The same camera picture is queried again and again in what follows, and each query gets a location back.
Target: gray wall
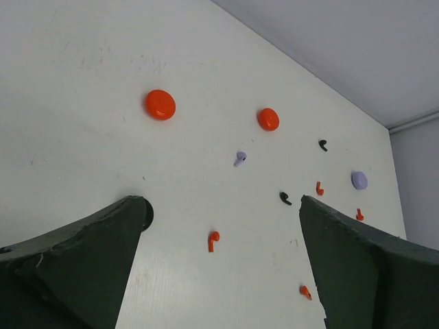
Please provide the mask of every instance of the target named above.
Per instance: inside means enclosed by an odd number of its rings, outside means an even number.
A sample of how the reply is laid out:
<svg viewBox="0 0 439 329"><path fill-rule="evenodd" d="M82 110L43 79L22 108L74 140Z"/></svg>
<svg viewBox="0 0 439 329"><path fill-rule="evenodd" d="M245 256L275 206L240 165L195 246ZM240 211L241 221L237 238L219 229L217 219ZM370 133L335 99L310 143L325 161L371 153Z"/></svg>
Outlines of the gray wall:
<svg viewBox="0 0 439 329"><path fill-rule="evenodd" d="M439 120L390 140L407 239L439 249Z"/></svg>

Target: scuff mark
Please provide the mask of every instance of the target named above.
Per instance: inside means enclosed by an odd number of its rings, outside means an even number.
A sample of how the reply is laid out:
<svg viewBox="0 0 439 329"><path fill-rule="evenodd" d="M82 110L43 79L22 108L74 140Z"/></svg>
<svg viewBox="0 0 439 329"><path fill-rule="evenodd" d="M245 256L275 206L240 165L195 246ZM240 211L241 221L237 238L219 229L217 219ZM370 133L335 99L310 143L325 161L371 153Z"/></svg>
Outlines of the scuff mark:
<svg viewBox="0 0 439 329"><path fill-rule="evenodd" d="M35 266L36 269L41 265L41 262L42 262L43 259L44 259L44 254L41 254L40 256L41 256L41 257L40 257L40 260L38 261L38 263L37 263L36 266Z"/></svg>
<svg viewBox="0 0 439 329"><path fill-rule="evenodd" d="M52 19L50 20L49 27L45 30L44 34L46 34L46 33L49 31L50 27L51 27L52 24L54 23L54 19L55 19L55 16L56 16L56 13L57 13L57 12L58 12L58 9L55 10L54 14L52 15Z"/></svg>

